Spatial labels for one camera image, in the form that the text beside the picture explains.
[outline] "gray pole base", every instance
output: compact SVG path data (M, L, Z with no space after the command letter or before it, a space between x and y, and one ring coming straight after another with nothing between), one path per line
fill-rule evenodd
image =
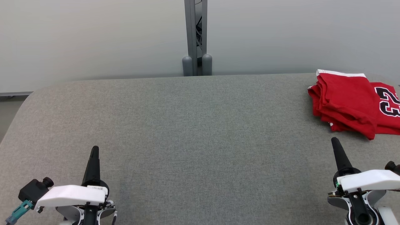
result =
M183 76L193 76L192 58L185 56L182 58Z
M202 57L202 67L203 67L203 76L211 76L212 75L212 57L211 55L205 54Z

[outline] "gray fabric surface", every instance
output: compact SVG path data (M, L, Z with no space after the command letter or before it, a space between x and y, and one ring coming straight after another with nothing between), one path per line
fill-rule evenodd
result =
M0 146L0 218L33 178L79 185L98 145L119 225L343 224L346 211L326 201L336 172L330 138L364 171L400 163L400 137L330 132L312 115L307 87L315 81L315 74L93 80L36 91ZM388 193L380 204L399 215L399 200ZM61 219L46 209L19 224Z

